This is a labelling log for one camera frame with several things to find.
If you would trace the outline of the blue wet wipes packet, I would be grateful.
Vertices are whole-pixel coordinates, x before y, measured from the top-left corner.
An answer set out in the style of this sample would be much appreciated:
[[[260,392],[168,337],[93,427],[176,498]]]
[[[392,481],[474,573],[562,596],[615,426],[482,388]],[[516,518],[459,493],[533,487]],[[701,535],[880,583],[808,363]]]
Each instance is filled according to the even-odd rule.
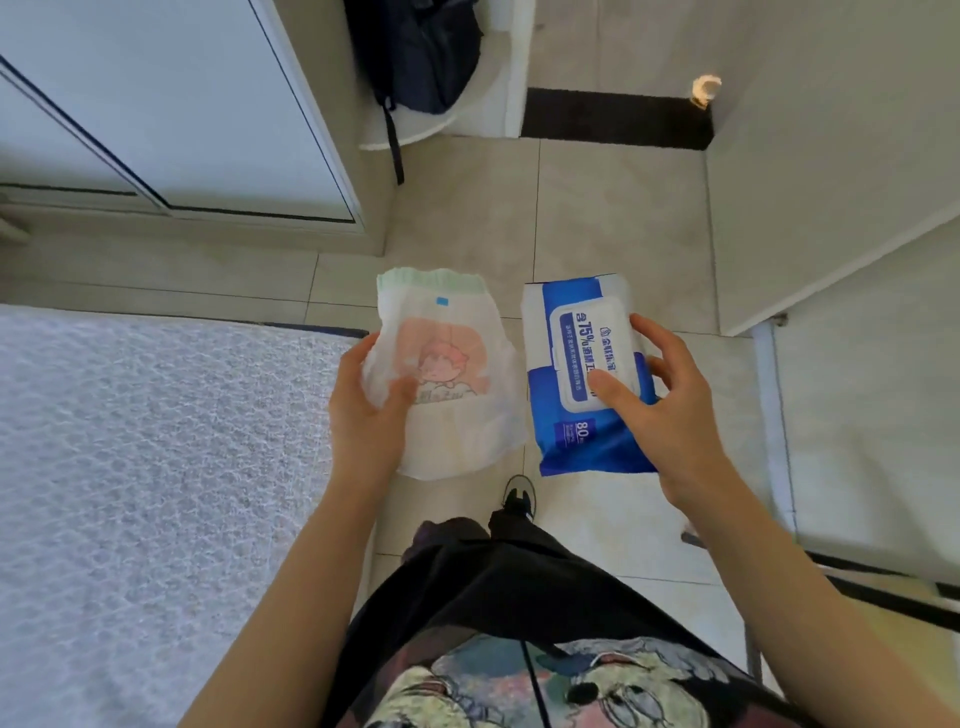
[[[525,362],[543,477],[657,472],[588,382],[589,372],[607,371],[642,403],[658,401],[640,334],[629,320],[632,308],[629,283],[618,273],[525,285]]]

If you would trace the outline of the dark blue backpack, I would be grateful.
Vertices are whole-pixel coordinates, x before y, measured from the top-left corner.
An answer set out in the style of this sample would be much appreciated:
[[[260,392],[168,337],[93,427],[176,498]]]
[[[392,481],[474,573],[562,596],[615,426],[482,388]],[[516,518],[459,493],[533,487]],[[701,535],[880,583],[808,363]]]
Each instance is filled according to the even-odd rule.
[[[356,61],[386,124],[397,183],[405,182],[393,113],[439,116],[473,78],[483,31],[478,0],[342,0]]]

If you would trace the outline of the white round stool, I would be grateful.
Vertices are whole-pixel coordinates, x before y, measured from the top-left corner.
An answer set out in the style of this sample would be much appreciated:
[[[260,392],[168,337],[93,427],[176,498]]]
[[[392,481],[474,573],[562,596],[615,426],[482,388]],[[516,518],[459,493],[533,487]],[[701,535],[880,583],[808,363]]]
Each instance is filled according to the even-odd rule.
[[[483,37],[473,76],[452,108],[430,115],[399,105],[391,113],[398,143],[436,135],[516,139],[522,130],[537,0],[478,0]]]

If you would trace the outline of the black and white shoe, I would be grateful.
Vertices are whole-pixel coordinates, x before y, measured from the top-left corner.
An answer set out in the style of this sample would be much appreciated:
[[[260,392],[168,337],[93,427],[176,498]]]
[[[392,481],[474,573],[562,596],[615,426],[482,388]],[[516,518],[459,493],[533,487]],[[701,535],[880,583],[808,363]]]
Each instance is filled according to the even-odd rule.
[[[533,523],[537,511],[537,496],[532,480],[524,474],[513,475],[506,483],[501,509],[513,516]]]

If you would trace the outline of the white cabinet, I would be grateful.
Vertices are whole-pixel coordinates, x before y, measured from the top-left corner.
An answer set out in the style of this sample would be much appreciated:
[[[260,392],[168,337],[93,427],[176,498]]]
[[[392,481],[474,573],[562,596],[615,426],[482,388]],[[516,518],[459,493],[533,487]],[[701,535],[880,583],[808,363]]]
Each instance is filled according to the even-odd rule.
[[[380,257],[344,0],[0,0],[0,206]]]

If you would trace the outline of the black trousers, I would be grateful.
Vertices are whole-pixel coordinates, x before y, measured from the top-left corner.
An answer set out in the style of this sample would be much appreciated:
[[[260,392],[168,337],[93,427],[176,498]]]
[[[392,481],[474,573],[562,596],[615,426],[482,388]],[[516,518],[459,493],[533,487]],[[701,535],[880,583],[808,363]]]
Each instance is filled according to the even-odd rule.
[[[456,516],[442,522],[424,521],[415,531],[410,546],[400,557],[401,564],[430,549],[455,546],[462,543],[510,543],[526,549],[547,552],[580,564],[587,560],[563,546],[556,538],[528,517],[506,509],[491,513],[488,528],[465,516]]]

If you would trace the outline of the white door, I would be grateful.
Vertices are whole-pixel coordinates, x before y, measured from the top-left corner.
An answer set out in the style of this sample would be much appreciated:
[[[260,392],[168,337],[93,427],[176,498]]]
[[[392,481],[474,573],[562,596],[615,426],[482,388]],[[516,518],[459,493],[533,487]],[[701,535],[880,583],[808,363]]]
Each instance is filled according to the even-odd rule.
[[[756,0],[705,153],[741,334],[960,216],[960,0]]]

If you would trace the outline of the white textured bed cover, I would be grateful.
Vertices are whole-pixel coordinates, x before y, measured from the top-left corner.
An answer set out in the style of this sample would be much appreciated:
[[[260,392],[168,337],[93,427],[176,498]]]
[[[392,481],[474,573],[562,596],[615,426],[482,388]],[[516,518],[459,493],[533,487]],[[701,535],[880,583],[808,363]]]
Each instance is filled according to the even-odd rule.
[[[0,728],[174,728],[330,478],[357,330],[0,305]]]

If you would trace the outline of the white baby diaper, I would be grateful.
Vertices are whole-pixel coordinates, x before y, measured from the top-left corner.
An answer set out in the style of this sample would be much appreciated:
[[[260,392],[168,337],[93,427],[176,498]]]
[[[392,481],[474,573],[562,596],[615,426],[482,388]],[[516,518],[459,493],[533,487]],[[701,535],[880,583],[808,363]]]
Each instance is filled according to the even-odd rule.
[[[398,466],[436,481],[497,464],[526,440],[521,358],[478,274],[392,268],[378,274],[377,341],[363,365],[366,397],[385,403],[390,385],[417,382]]]

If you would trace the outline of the person's right hand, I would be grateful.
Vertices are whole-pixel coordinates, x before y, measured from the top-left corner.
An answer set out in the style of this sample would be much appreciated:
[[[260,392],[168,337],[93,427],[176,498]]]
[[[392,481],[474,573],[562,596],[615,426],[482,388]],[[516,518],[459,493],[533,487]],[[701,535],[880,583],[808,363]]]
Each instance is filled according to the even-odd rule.
[[[642,401],[642,421],[624,421],[659,474],[667,501],[685,514],[736,473],[721,443],[711,387],[677,334],[638,313],[633,330],[647,338],[675,374],[674,389],[655,404]]]

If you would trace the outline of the black metal bar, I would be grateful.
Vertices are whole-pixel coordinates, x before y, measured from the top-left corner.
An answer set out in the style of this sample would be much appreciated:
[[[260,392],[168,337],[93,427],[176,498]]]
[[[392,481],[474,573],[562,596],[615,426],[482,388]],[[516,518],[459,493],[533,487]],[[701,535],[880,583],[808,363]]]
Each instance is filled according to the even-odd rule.
[[[846,598],[960,636],[960,585],[807,550]]]

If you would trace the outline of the person's left forearm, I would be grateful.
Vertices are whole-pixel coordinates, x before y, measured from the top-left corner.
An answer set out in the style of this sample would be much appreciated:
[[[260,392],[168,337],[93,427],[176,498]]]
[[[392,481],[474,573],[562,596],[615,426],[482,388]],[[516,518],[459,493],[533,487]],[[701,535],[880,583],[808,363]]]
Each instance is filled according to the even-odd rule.
[[[335,465],[315,512],[177,728],[316,728],[397,466]]]

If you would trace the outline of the black printed shirt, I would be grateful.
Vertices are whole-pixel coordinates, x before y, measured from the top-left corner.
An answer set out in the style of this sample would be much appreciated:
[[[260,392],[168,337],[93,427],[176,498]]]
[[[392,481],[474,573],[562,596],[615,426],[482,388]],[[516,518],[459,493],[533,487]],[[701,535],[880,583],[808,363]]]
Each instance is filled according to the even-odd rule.
[[[821,728],[581,559],[435,545],[347,630],[318,728]]]

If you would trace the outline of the person's left hand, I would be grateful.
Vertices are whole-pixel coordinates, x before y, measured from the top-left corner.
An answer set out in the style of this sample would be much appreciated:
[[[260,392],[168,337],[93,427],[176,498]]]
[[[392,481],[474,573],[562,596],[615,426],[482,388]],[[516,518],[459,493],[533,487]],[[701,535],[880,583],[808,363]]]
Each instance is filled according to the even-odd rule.
[[[380,421],[382,405],[371,403],[363,388],[363,366],[378,337],[367,334],[342,356],[328,406],[331,481],[347,482],[373,500],[384,497],[405,447],[405,427]]]

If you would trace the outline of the person's right forearm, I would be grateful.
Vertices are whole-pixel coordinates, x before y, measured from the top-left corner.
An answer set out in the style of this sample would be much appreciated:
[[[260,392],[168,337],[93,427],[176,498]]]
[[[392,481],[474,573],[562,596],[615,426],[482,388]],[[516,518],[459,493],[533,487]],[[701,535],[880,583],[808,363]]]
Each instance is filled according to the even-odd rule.
[[[727,461],[660,470],[786,695],[823,728],[960,728]]]

